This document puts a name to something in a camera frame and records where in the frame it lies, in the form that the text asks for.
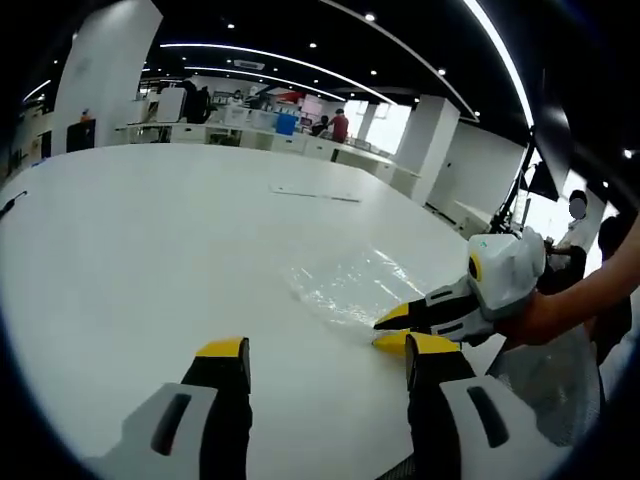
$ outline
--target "ceiling light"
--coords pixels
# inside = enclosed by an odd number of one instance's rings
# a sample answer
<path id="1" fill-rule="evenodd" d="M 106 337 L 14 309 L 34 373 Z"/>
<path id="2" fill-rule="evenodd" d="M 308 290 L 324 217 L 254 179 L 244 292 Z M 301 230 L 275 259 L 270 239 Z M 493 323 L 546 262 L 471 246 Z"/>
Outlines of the ceiling light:
<path id="1" fill-rule="evenodd" d="M 520 105 L 522 106 L 522 110 L 524 111 L 524 116 L 527 120 L 527 125 L 529 125 L 529 127 L 532 127 L 533 115 L 531 113 L 531 107 L 529 107 L 527 92 L 524 89 L 522 80 L 518 75 L 518 70 L 516 69 L 516 66 L 513 63 L 511 56 L 509 55 L 509 51 L 507 50 L 506 45 L 502 41 L 502 38 L 500 38 L 498 31 L 491 23 L 491 20 L 489 20 L 489 17 L 487 16 L 487 14 L 484 13 L 484 10 L 482 10 L 482 7 L 478 4 L 477 0 L 462 0 L 462 1 L 467 5 L 469 10 L 471 10 L 471 13 L 475 15 L 476 19 L 478 20 L 478 22 L 480 22 L 480 25 L 482 25 L 482 28 L 484 28 L 484 31 L 493 42 L 493 46 L 498 51 L 498 54 L 502 59 L 502 63 L 504 63 L 504 66 L 507 68 L 507 71 L 509 72 L 509 76 L 511 77 L 511 82 L 513 83 L 513 86 L 516 89 L 518 98 L 520 99 Z"/>
<path id="2" fill-rule="evenodd" d="M 356 82 L 355 80 L 345 77 L 344 75 L 340 75 L 339 73 L 332 72 L 331 70 L 319 67 L 318 65 L 314 65 L 312 63 L 303 62 L 302 60 L 298 60 L 296 58 L 285 57 L 284 55 L 278 55 L 277 53 L 265 52 L 264 50 L 256 50 L 253 48 L 236 47 L 234 45 L 221 45 L 216 43 L 165 43 L 163 45 L 160 45 L 160 48 L 183 48 L 183 47 L 219 48 L 222 50 L 235 50 L 239 52 L 248 52 L 248 53 L 255 53 L 257 55 L 265 55 L 267 57 L 272 57 L 272 58 L 277 58 L 279 60 L 285 60 L 287 62 L 297 63 L 298 65 L 302 65 L 308 68 L 313 68 L 315 70 L 318 70 L 319 72 L 336 77 L 342 80 L 343 82 L 350 83 L 351 85 L 356 86 L 359 89 L 364 90 L 365 92 L 369 92 L 371 95 L 375 95 L 379 99 L 384 100 L 386 103 L 390 103 L 391 105 L 398 105 L 397 102 L 394 102 L 390 98 L 385 97 L 384 95 L 377 92 L 373 88 L 369 88 L 366 85 L 363 85 L 361 83 Z"/>
<path id="3" fill-rule="evenodd" d="M 208 71 L 212 71 L 212 72 L 229 72 L 229 73 L 236 73 L 238 75 L 248 75 L 250 77 L 266 78 L 267 80 L 275 80 L 276 82 L 287 83 L 287 84 L 289 84 L 289 89 L 290 90 L 293 89 L 292 85 L 296 85 L 298 87 L 306 88 L 307 90 L 311 90 L 311 91 L 326 95 L 328 97 L 335 98 L 336 100 L 340 100 L 342 102 L 345 101 L 344 98 L 339 97 L 337 95 L 334 95 L 333 93 L 325 92 L 324 90 L 319 90 L 317 88 L 310 87 L 310 86 L 304 85 L 302 83 L 292 82 L 291 80 L 284 80 L 284 79 L 278 78 L 278 77 L 271 77 L 269 75 L 262 75 L 260 73 L 245 72 L 243 70 L 228 70 L 226 68 L 214 68 L 214 67 L 184 67 L 184 68 L 185 68 L 185 70 L 208 70 Z"/>
<path id="4" fill-rule="evenodd" d="M 51 83 L 51 80 L 47 80 L 46 82 L 44 82 L 42 85 L 40 85 L 39 87 L 34 88 L 31 93 L 29 93 L 29 95 L 27 95 L 26 97 L 24 97 L 24 99 L 22 100 L 23 102 L 26 102 L 27 99 L 33 95 L 34 93 L 36 93 L 38 90 L 40 90 L 41 88 L 46 87 L 47 85 L 49 85 Z"/>

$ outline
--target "black cable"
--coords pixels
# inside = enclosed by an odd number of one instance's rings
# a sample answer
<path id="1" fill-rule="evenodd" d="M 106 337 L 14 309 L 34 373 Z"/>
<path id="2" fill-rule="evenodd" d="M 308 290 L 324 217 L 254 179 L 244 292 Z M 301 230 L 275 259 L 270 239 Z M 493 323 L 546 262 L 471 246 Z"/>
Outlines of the black cable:
<path id="1" fill-rule="evenodd" d="M 11 200 L 9 200 L 7 203 L 5 203 L 4 207 L 2 207 L 2 210 L 0 210 L 0 220 L 2 220 L 4 216 L 11 211 L 11 209 L 16 204 L 16 200 L 22 197 L 23 195 L 27 195 L 26 190 L 24 192 L 19 193 L 18 195 L 13 197 Z"/>

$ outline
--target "white table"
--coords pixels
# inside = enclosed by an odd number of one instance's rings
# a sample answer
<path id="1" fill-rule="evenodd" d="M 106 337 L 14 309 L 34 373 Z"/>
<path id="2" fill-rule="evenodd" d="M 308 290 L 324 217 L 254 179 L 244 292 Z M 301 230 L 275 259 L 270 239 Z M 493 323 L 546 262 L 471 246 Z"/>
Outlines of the white table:
<path id="1" fill-rule="evenodd" d="M 251 480 L 372 479 L 411 453 L 403 361 L 328 329 L 282 271 L 370 244 L 435 288 L 466 267 L 466 242 L 437 218 L 358 169 L 209 145 L 61 155 L 0 200 L 24 189 L 0 224 L 0 300 L 26 380 L 76 454 L 106 453 L 127 415 L 232 335 L 251 346 Z"/>

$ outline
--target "black ceiling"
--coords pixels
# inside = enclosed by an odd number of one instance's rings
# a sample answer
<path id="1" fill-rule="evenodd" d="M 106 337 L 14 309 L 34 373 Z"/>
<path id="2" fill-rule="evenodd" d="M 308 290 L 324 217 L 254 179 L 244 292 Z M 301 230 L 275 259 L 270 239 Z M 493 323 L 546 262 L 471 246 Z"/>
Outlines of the black ceiling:
<path id="1" fill-rule="evenodd" d="M 25 83 L 33 88 L 42 79 L 52 78 L 53 90 L 63 62 L 54 66 L 51 59 L 63 60 L 68 52 L 69 31 L 79 25 L 77 12 L 82 9 L 86 12 L 91 3 L 100 5 L 108 1 L 46 2 L 30 9 L 30 35 L 32 40 L 41 39 L 40 53 L 45 54 L 47 67 L 34 70 L 32 63 L 29 67 L 32 75 L 23 75 Z M 274 76 L 308 85 L 314 85 L 313 80 L 317 79 L 316 86 L 328 91 L 351 88 L 331 76 L 268 57 L 159 48 L 161 43 L 173 42 L 222 43 L 294 57 L 380 90 L 404 88 L 405 95 L 385 93 L 399 103 L 411 104 L 414 96 L 426 93 L 447 96 L 463 109 L 410 54 L 370 25 L 318 0 L 153 1 L 164 20 L 148 60 L 150 67 L 163 68 L 163 73 L 184 74 L 185 64 L 226 68 L 227 58 L 244 58 L 266 63 L 267 73 Z M 614 168 L 621 167 L 623 148 L 640 149 L 640 121 L 636 114 L 640 108 L 640 74 L 638 42 L 633 34 L 636 18 L 633 2 L 479 1 L 514 59 L 534 115 L 539 105 L 542 72 L 546 70 L 577 142 Z M 511 80 L 493 44 L 463 0 L 340 0 L 339 3 L 360 14 L 374 13 L 378 25 L 407 43 L 435 68 L 445 68 L 446 79 L 473 110 L 481 112 L 481 128 L 519 143 L 526 141 L 527 127 Z M 40 19 L 42 25 L 38 24 L 39 15 L 45 15 Z M 228 29 L 228 23 L 235 28 Z M 318 47 L 309 48 L 310 42 Z M 29 66 L 23 52 L 21 49 L 15 56 L 16 64 Z M 186 62 L 181 60 L 183 56 L 187 57 Z M 274 66 L 279 69 L 277 74 L 268 72 Z M 378 75 L 371 76 L 372 69 Z M 21 87 L 20 93 L 28 91 Z M 356 98 L 378 101 L 366 93 L 358 93 Z"/>

